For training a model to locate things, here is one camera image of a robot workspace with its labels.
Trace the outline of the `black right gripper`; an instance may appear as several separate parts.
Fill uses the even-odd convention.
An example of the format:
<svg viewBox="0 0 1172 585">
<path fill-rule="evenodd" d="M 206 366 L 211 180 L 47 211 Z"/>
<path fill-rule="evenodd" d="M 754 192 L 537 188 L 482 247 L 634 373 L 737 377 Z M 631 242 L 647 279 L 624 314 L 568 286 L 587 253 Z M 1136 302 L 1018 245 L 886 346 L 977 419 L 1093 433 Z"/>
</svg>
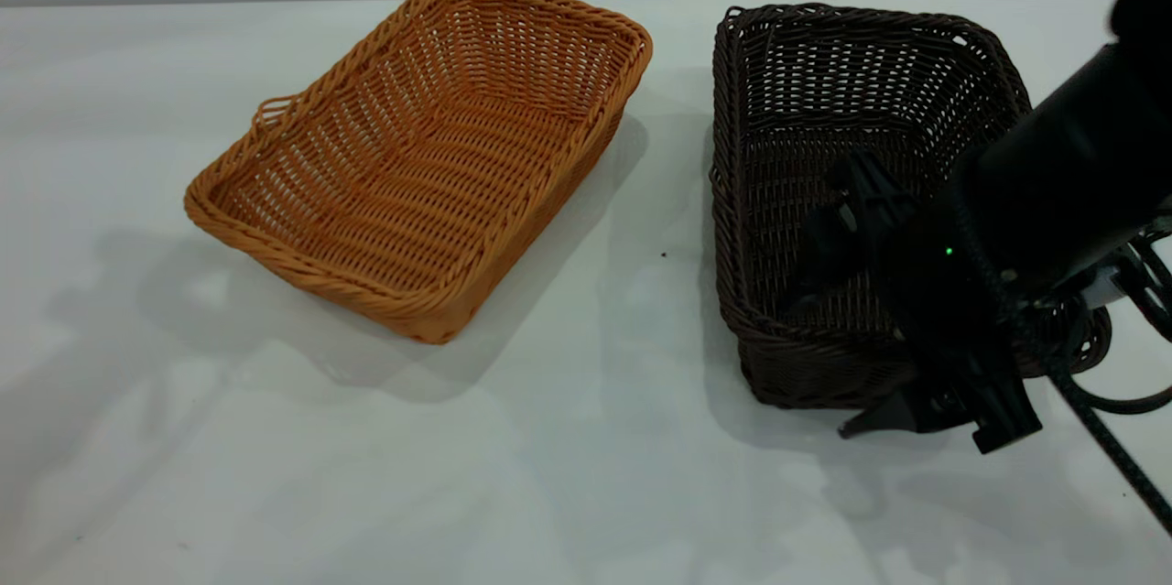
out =
<svg viewBox="0 0 1172 585">
<path fill-rule="evenodd" d="M 917 210 L 917 196 L 875 154 L 841 157 L 826 181 L 841 196 L 803 222 L 792 301 L 811 302 L 858 272 L 875 272 L 917 363 L 909 382 L 847 419 L 838 435 L 933 434 L 972 423 L 979 451 L 992 454 L 1042 430 L 1011 340 L 962 242 L 954 189 Z"/>
</svg>

